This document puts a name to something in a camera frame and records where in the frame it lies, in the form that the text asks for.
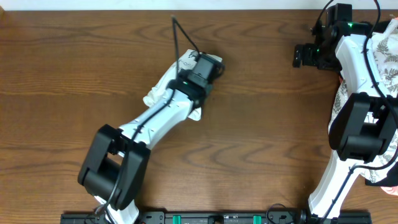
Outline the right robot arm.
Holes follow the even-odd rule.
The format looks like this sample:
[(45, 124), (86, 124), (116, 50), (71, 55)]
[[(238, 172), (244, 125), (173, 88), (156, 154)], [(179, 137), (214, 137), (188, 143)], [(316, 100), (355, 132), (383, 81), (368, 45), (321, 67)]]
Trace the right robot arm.
[(338, 223), (359, 175), (369, 186), (397, 186), (397, 98), (380, 76), (370, 24), (318, 21), (312, 34), (314, 43), (295, 47), (293, 66), (336, 71), (343, 81), (328, 128), (331, 157), (309, 196), (308, 220)]

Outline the white t-shirt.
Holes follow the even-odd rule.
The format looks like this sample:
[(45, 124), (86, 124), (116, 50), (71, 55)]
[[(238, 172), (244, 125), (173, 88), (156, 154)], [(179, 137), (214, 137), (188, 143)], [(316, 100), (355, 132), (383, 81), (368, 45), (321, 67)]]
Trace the white t-shirt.
[(221, 57), (188, 49), (178, 62), (170, 66), (143, 101), (151, 107), (163, 96), (169, 96), (167, 89), (178, 90), (193, 101), (188, 117), (199, 121), (201, 107), (213, 88), (213, 82), (222, 75), (222, 70), (224, 64)]

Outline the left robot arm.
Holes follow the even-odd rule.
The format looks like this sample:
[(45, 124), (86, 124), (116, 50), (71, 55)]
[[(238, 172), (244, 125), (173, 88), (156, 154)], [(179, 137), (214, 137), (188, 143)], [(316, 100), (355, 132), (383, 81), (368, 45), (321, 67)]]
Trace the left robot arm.
[(134, 200), (151, 150), (178, 123), (200, 119), (201, 107), (220, 76), (217, 70), (166, 72), (144, 97), (148, 110), (118, 128), (99, 128), (78, 174), (78, 183), (100, 202), (96, 218), (106, 223), (136, 221)]

